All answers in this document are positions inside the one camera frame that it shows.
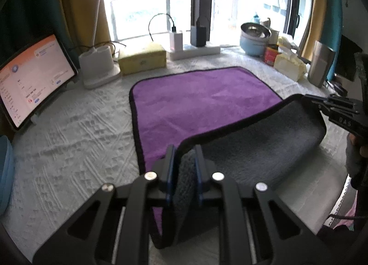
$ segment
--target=balcony railing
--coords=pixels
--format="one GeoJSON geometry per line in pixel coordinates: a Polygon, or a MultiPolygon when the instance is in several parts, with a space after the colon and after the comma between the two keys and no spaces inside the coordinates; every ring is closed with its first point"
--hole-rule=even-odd
{"type": "MultiPolygon", "coordinates": [[[[114,35],[114,41],[124,41],[124,40],[128,40],[128,39],[132,39],[132,38],[137,38],[137,37],[141,37],[141,36],[149,36],[149,34],[144,34],[144,35],[137,35],[137,36],[133,36],[133,37],[129,37],[129,38],[124,38],[124,39],[119,39],[117,36],[117,28],[116,28],[116,16],[115,16],[115,12],[114,12],[114,6],[113,3],[117,1],[117,0],[112,0],[110,2],[110,8],[111,8],[111,23],[112,23],[112,28],[113,28],[113,35],[114,35]]],[[[213,22],[214,22],[214,18],[215,18],[215,6],[216,6],[216,0],[212,0],[212,15],[211,15],[211,30],[213,29],[213,22]]],[[[170,8],[170,0],[166,0],[166,13],[171,14],[170,13],[171,8],[170,8]]],[[[167,26],[167,31],[165,32],[158,32],[158,33],[152,33],[152,35],[156,35],[156,34],[164,34],[167,33],[168,31],[171,30],[171,24],[170,24],[170,20],[168,17],[166,17],[166,26],[167,26]]]]}

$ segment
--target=gray towel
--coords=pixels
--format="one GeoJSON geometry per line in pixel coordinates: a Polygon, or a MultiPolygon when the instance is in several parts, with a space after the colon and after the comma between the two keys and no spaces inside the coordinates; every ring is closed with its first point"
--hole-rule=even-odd
{"type": "MultiPolygon", "coordinates": [[[[197,137],[205,159],[215,162],[218,171],[238,183],[253,187],[264,182],[275,189],[326,134],[319,111],[307,109],[300,98],[289,97],[280,103],[281,109],[273,107],[263,116],[256,115],[260,118],[257,122],[207,143],[197,137]]],[[[178,166],[173,197],[175,242],[182,242],[216,226],[218,213],[215,208],[189,211],[190,202],[196,199],[193,151],[185,154],[178,166]]]]}

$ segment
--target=yellow box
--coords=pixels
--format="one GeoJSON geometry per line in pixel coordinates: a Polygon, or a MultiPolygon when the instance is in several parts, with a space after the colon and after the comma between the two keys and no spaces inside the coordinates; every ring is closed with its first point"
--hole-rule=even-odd
{"type": "Polygon", "coordinates": [[[166,51],[157,43],[145,48],[124,48],[119,50],[118,62],[123,75],[166,67],[166,51]]]}

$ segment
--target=desk lamp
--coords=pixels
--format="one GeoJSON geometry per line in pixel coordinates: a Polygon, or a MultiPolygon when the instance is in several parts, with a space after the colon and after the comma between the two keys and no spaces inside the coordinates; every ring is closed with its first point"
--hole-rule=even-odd
{"type": "Polygon", "coordinates": [[[91,49],[79,56],[82,80],[85,88],[92,89],[113,81],[120,75],[120,67],[114,64],[110,46],[95,48],[98,11],[101,0],[98,0],[93,26],[91,49]]]}

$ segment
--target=white textured tablecloth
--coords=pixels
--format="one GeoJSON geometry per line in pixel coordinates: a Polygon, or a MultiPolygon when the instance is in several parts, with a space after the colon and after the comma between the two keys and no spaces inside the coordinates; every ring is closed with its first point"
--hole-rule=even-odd
{"type": "MultiPolygon", "coordinates": [[[[327,94],[296,83],[236,47],[220,55],[168,62],[167,69],[130,75],[94,90],[76,85],[40,115],[39,124],[15,139],[15,178],[10,205],[1,218],[28,259],[104,182],[122,185],[138,175],[129,90],[139,80],[196,69],[242,66],[282,98],[295,93],[327,94]]],[[[277,189],[314,231],[322,226],[345,179],[346,132],[326,122],[320,147],[277,189]]],[[[150,246],[151,264],[218,264],[214,229],[176,247],[150,246]]]]}

